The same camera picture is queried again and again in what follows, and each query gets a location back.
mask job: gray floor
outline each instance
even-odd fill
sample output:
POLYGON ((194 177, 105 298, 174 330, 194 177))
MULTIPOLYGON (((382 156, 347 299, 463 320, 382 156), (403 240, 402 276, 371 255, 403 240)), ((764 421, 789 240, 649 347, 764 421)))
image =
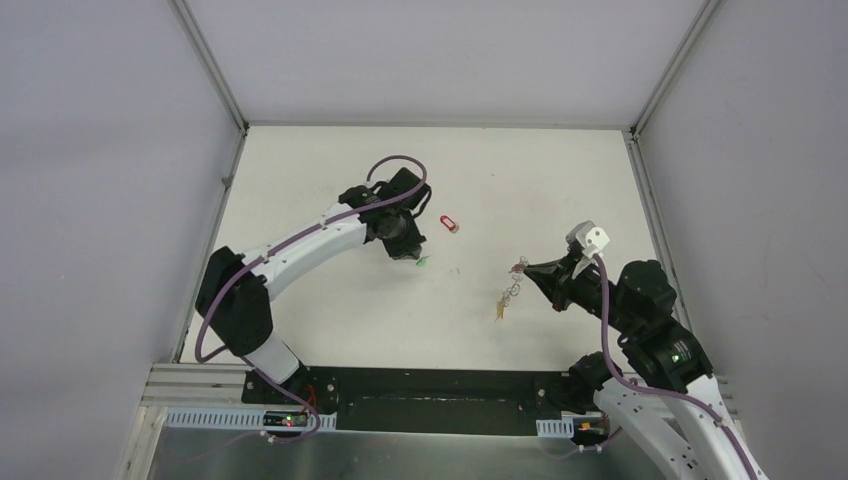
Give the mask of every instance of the gray floor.
POLYGON ((302 443, 269 445, 242 432, 166 428, 151 480, 173 479, 654 479, 660 472, 626 436, 602 454, 554 458, 574 450, 564 439, 325 433, 302 443), (194 461, 198 454, 212 453, 194 461))

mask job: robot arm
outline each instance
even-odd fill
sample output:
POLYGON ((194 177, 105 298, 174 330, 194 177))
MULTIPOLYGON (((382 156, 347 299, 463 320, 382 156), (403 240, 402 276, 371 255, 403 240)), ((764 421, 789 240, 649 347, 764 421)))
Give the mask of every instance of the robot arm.
POLYGON ((254 262, 256 265, 226 292, 209 326, 233 355, 244 357, 276 383, 283 383, 302 364, 274 334, 270 302, 313 268, 373 240, 380 240, 392 259, 418 259, 426 238, 418 231, 415 217, 426 207, 431 194, 426 183, 402 168, 388 182, 349 188, 339 195, 338 203, 298 233, 240 254, 223 247, 209 259, 195 308, 206 317, 225 284, 250 265, 250 260, 263 259, 254 262), (412 195, 392 202, 419 184, 412 195), (369 208, 380 202, 384 206, 369 208))
POLYGON ((612 363, 597 352, 572 366, 549 400, 576 413, 606 412, 667 478, 767 478, 741 441, 701 344, 672 317, 676 293, 659 262, 631 262, 617 285, 606 281, 602 288, 605 273, 593 258, 608 242, 606 233, 585 222, 567 241, 565 257, 528 265, 525 275, 556 311, 574 303, 601 317, 606 290, 608 324, 621 333, 618 345, 629 365, 652 388, 624 385, 617 368, 613 378, 612 363), (685 439, 646 406, 644 395, 663 400, 685 439))

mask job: red carabiner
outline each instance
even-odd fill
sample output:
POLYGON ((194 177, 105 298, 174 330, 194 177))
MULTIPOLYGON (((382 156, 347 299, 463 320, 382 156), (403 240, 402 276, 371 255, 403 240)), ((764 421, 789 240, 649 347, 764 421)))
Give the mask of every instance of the red carabiner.
POLYGON ((451 218, 447 215, 439 217, 439 221, 442 222, 442 225, 444 225, 451 233, 456 233, 456 231, 459 230, 459 224, 451 220, 451 218))

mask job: red clip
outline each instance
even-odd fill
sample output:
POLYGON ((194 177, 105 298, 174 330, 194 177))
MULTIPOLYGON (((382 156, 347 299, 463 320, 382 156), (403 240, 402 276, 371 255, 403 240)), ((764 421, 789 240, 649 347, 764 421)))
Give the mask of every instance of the red clip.
POLYGON ((442 225, 447 227, 451 233, 456 233, 456 231, 459 230, 459 224, 451 220, 451 218, 447 215, 439 217, 439 221, 442 222, 442 225))

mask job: white work surface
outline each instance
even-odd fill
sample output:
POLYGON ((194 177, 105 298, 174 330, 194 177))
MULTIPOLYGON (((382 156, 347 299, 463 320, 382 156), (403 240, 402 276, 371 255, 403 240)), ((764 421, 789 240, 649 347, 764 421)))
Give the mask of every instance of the white work surface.
MULTIPOLYGON (((430 258, 423 267, 392 261, 376 241, 291 285, 272 304, 275 330, 305 364, 561 371, 600 350, 599 320, 576 306, 554 312, 527 279, 497 322, 495 305, 519 257, 559 259, 566 233, 584 220, 611 238, 604 258, 613 281, 627 262, 654 258, 620 132, 254 127, 216 248, 239 252, 294 233, 391 154, 428 169, 433 198, 417 223, 430 258)), ((391 162, 374 178, 403 166, 416 169, 391 162)), ((183 361, 194 361, 199 324, 195 315, 183 361)), ((210 329, 204 352, 220 344, 210 329)), ((228 353, 215 361, 239 362, 228 353)))

